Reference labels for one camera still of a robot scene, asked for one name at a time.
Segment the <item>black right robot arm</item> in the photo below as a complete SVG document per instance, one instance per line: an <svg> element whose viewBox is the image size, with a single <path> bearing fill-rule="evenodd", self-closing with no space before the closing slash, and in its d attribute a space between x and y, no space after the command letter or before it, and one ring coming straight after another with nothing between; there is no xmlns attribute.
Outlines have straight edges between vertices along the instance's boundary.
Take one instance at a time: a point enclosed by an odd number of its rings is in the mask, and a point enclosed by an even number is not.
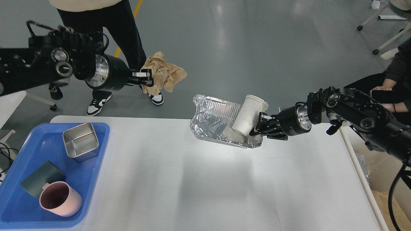
<svg viewBox="0 0 411 231"><path fill-rule="evenodd" d="M347 121L370 150L386 152L402 162L390 186L388 198L389 216L394 228L399 231L392 199L399 179L410 187L410 170L406 169L410 167L410 126L399 122L371 96L353 88L321 88L309 93L306 101L297 102L276 115L260 112L249 135L261 134L269 139L287 140L289 136L308 133L313 124L321 122L322 112L326 112L327 116L337 116L330 122L328 135L336 133Z"/></svg>

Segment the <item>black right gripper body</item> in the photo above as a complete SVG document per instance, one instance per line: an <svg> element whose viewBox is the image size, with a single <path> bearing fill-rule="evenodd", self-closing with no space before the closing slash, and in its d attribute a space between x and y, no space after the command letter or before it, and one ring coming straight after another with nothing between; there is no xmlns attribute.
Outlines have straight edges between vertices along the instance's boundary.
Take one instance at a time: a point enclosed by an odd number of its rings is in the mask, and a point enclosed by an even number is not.
<svg viewBox="0 0 411 231"><path fill-rule="evenodd" d="M301 105L286 108L268 120L266 136L269 139L288 140L289 136L310 132L312 123L307 109Z"/></svg>

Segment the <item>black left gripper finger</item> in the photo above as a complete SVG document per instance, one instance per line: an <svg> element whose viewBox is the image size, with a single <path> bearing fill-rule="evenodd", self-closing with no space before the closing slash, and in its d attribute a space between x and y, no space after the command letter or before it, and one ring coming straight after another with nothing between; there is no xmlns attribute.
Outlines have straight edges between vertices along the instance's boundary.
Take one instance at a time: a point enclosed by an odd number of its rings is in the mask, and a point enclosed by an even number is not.
<svg viewBox="0 0 411 231"><path fill-rule="evenodd" d="M152 79L152 70L151 69L142 69L140 71L132 71L130 79Z"/></svg>
<svg viewBox="0 0 411 231"><path fill-rule="evenodd" d="M141 79L141 78L137 78L137 79L132 79L130 78L128 80L129 84L133 84L133 85L146 85L148 87L152 87L154 85L154 81L152 79Z"/></svg>

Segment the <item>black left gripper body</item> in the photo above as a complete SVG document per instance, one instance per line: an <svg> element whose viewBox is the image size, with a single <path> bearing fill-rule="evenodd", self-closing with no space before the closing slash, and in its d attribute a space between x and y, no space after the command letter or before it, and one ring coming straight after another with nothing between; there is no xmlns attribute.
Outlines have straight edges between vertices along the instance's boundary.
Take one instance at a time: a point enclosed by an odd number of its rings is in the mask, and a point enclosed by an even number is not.
<svg viewBox="0 0 411 231"><path fill-rule="evenodd" d="M126 85L133 76L122 59L110 55L95 55L95 69L85 80L87 86L94 90L117 91Z"/></svg>

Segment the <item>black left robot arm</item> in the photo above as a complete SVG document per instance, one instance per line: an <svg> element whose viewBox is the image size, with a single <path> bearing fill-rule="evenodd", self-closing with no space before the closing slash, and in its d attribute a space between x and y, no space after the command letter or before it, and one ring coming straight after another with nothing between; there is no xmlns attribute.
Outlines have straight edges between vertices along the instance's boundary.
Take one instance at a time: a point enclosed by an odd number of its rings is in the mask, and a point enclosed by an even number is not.
<svg viewBox="0 0 411 231"><path fill-rule="evenodd" d="M117 57L105 54L108 43L70 28L57 29L27 21L28 48L1 48L1 96L56 82L71 76L89 88L117 91L125 85L154 85L148 70L133 70Z"/></svg>

